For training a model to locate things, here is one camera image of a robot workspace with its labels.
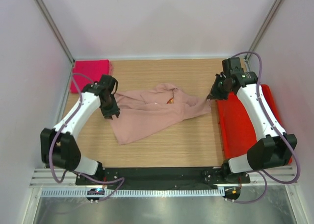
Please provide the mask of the red plastic bin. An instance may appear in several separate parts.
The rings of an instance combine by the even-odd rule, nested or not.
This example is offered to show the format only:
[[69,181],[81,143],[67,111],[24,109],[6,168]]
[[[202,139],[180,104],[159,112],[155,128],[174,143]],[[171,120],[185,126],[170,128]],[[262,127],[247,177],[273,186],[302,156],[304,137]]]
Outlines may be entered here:
[[[269,87],[261,87],[271,111],[280,123]],[[234,94],[230,94],[227,100],[219,100],[217,104],[225,158],[242,155],[257,141],[248,114]]]

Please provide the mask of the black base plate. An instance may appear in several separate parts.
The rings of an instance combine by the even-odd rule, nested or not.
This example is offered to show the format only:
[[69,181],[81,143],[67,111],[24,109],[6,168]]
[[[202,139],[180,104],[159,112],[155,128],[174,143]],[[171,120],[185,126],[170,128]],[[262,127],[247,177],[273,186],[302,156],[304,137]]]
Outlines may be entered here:
[[246,173],[225,175],[220,167],[105,168],[103,180],[125,179],[120,190],[209,190],[249,184]]

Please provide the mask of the right aluminium frame post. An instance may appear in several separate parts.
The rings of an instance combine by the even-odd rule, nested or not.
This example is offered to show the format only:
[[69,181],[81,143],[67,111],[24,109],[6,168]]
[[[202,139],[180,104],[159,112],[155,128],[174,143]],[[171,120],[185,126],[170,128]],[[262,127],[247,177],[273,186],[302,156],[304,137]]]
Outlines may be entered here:
[[274,0],[248,51],[255,51],[285,0]]

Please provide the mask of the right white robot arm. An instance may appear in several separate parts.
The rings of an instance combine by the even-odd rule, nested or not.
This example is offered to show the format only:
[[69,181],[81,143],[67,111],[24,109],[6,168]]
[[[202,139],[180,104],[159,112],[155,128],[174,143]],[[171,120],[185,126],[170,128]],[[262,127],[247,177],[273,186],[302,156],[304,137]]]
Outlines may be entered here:
[[227,100],[230,94],[236,95],[248,114],[257,140],[247,152],[223,162],[222,179],[232,183],[242,173],[287,165],[295,156],[297,138],[285,131],[271,111],[262,91],[260,75],[244,71],[236,56],[223,60],[222,67],[207,99]]

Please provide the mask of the aluminium rail profile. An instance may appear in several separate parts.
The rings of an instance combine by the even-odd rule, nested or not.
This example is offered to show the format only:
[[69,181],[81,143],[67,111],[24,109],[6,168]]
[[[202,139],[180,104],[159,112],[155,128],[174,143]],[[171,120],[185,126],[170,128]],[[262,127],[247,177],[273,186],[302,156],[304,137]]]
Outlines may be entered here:
[[50,169],[35,169],[30,181],[30,188],[55,188],[55,187],[72,187],[75,185],[77,176],[67,172],[62,183],[57,183]]

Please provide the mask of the aluminium frame post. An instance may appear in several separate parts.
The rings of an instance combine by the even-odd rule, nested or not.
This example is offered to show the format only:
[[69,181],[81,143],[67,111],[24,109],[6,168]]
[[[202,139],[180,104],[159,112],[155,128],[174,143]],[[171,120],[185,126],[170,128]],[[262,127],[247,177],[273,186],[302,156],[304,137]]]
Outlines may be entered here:
[[50,27],[53,35],[57,39],[59,45],[61,46],[64,54],[66,55],[67,59],[71,63],[71,65],[74,65],[75,59],[73,58],[64,38],[62,37],[56,23],[54,22],[47,6],[45,5],[43,0],[34,0],[37,7],[39,8],[40,12],[42,13],[44,19],[46,20],[48,26]]
[[274,0],[248,51],[255,51],[285,0]]

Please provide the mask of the dusty pink t shirt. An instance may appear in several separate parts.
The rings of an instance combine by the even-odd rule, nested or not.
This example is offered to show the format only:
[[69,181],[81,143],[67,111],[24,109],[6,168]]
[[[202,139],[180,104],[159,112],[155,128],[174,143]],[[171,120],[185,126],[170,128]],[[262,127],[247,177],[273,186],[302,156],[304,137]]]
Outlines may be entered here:
[[119,145],[211,112],[207,99],[189,95],[171,83],[158,84],[151,90],[119,91],[115,98],[120,116],[110,125]]

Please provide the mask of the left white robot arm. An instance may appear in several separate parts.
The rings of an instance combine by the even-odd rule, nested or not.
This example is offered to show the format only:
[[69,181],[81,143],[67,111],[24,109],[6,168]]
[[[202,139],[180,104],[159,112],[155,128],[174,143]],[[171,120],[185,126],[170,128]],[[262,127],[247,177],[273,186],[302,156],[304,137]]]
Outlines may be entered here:
[[119,117],[120,109],[115,99],[118,81],[110,75],[102,75],[99,81],[78,89],[79,99],[68,114],[53,128],[40,133],[41,159],[49,165],[52,176],[58,179],[54,167],[73,172],[88,179],[92,184],[106,184],[101,162],[84,157],[76,139],[90,116],[100,110],[105,119]]

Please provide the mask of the left aluminium frame post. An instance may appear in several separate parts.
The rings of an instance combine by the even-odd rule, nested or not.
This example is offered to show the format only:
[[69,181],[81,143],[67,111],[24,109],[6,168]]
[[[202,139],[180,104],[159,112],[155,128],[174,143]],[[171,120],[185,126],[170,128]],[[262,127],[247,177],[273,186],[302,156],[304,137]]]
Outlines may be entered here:
[[43,0],[34,0],[37,7],[39,8],[40,12],[42,13],[44,19],[46,20],[48,26],[50,27],[53,35],[57,39],[59,45],[61,46],[64,54],[66,55],[67,59],[71,63],[71,65],[74,65],[75,59],[73,58],[64,38],[62,37],[56,23],[54,22],[47,6],[45,5]]

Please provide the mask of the folded magenta t shirt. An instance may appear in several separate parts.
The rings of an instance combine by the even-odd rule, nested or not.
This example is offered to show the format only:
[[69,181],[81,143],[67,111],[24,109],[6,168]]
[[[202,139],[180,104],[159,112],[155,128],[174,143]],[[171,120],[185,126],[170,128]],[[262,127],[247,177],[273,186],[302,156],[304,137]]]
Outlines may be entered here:
[[76,61],[72,69],[72,78],[69,92],[77,94],[78,90],[73,82],[73,79],[79,89],[82,91],[87,84],[98,85],[102,75],[112,74],[112,64],[109,60],[85,60]]

